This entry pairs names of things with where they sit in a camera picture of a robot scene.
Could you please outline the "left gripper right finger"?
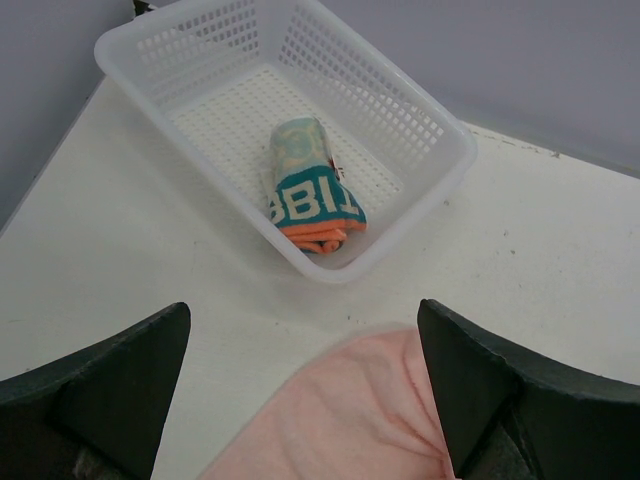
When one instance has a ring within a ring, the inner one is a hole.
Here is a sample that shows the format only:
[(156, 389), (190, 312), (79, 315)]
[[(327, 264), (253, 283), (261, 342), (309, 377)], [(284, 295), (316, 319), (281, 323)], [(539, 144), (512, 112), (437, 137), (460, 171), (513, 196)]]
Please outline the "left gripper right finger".
[(552, 360), (436, 300), (417, 324), (459, 479), (636, 479), (639, 388)]

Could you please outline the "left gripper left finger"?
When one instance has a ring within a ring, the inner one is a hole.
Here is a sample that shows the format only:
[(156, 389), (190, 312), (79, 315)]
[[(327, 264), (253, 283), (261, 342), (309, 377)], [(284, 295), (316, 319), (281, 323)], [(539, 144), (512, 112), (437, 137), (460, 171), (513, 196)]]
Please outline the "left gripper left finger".
[(2, 478), (150, 478), (190, 328), (174, 303), (2, 381)]

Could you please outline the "pink towel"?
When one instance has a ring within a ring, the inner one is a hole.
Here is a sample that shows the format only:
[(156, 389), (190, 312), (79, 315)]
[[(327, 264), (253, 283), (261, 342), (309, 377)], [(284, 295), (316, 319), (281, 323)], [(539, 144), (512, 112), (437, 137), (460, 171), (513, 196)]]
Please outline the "pink towel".
[(356, 337), (293, 375), (204, 479), (452, 479), (416, 329)]

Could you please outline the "colourful rabbit print towel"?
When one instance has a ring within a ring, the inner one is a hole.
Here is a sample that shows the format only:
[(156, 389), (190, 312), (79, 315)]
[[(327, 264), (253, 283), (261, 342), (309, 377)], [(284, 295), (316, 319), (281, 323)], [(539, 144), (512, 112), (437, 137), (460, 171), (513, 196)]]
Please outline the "colourful rabbit print towel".
[(341, 180), (328, 134), (313, 116), (290, 119), (270, 136), (273, 170), (263, 175), (271, 223), (299, 250), (327, 255), (368, 222)]

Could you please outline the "translucent plastic basket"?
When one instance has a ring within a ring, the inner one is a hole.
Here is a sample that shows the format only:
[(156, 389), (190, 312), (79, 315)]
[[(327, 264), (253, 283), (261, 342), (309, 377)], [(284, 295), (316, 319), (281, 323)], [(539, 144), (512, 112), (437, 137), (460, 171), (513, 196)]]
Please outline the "translucent plastic basket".
[(470, 132), (317, 1), (181, 1), (95, 58), (301, 274), (357, 279), (460, 183)]

